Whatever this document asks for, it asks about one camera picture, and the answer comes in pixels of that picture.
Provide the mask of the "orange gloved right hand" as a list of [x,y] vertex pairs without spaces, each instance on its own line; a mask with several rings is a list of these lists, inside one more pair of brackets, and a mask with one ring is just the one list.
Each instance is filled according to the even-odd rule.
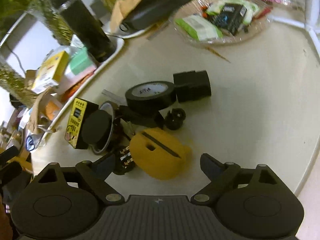
[[0,199],[0,238],[1,240],[12,240],[13,231],[10,225],[10,220],[5,213],[5,209]]

